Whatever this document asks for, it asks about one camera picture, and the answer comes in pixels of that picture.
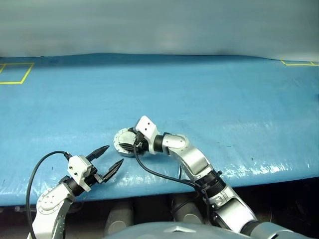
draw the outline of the blue table surface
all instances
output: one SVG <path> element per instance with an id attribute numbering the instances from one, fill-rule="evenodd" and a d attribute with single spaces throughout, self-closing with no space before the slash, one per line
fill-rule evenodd
<path id="1" fill-rule="evenodd" d="M 122 158 L 113 148 L 114 135 L 143 115 L 161 132 L 186 134 L 234 187 L 319 175 L 319 67 L 240 56 L 0 58 L 0 64 L 10 62 L 34 67 L 23 84 L 0 85 L 1 206 L 24 204 L 35 164 L 51 151 L 87 155 L 110 144 L 93 161 L 105 173 Z M 27 68 L 7 65 L 0 82 L 20 81 Z M 178 176 L 178 164 L 169 157 L 146 155 L 143 161 Z M 31 202 L 66 170 L 62 156 L 47 159 Z M 125 158 L 109 182 L 79 200 L 191 190 Z"/>

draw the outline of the white backdrop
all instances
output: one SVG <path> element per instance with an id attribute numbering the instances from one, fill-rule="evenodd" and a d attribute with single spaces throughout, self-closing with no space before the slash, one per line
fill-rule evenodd
<path id="1" fill-rule="evenodd" d="M 319 60 L 319 0 L 2 0 L 0 56 Z"/>

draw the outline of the white wall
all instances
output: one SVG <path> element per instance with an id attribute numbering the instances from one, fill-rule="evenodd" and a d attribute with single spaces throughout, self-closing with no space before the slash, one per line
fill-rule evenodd
<path id="1" fill-rule="evenodd" d="M 0 56 L 102 52 L 318 61 L 319 1 L 0 1 Z"/>

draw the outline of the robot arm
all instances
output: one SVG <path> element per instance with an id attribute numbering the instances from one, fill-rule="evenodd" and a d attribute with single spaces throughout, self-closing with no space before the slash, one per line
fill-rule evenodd
<path id="1" fill-rule="evenodd" d="M 137 145 L 141 154 L 144 151 L 151 154 L 162 152 L 175 158 L 190 180 L 206 191 L 209 198 L 205 202 L 211 206 L 213 220 L 220 227 L 248 236 L 254 234 L 255 238 L 260 239 L 272 239 L 281 231 L 291 232 L 272 223 L 259 223 L 252 210 L 220 178 L 221 172 L 214 170 L 206 156 L 189 142 L 187 136 L 170 133 L 161 135 L 147 116 L 141 117 L 134 128 L 127 129 L 127 133 L 124 131 L 125 129 L 121 130 L 122 133 L 114 138 L 117 151 L 125 156 L 132 156 L 134 145 Z"/>
<path id="2" fill-rule="evenodd" d="M 32 224 L 37 239 L 62 239 L 64 235 L 65 216 L 76 196 L 89 192 L 95 183 L 107 182 L 120 168 L 123 159 L 116 162 L 104 176 L 97 173 L 91 163 L 101 156 L 109 146 L 93 151 L 87 157 L 83 155 L 69 158 L 68 172 L 58 185 L 41 194 L 36 203 L 36 217 Z"/>

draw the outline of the yellow tape line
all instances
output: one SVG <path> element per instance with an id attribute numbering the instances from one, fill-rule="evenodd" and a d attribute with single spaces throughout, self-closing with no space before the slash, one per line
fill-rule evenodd
<path id="1" fill-rule="evenodd" d="M 0 68 L 0 73 L 1 71 L 5 68 L 5 66 L 7 65 L 30 65 L 29 69 L 26 71 L 25 75 L 23 76 L 23 78 L 21 79 L 21 81 L 9 81 L 9 82 L 0 82 L 0 85 L 16 85 L 16 84 L 23 84 L 23 82 L 25 81 L 25 79 L 27 78 L 28 74 L 30 73 L 31 69 L 33 68 L 34 66 L 34 63 L 33 62 L 26 62 L 26 63 L 3 63 L 3 64 L 0 64 L 0 65 L 3 65 L 1 68 Z"/>
<path id="2" fill-rule="evenodd" d="M 315 64 L 314 62 L 309 63 L 300 63 L 300 64 L 290 64 L 286 63 L 284 60 L 280 60 L 285 66 L 319 66 L 319 64 Z"/>

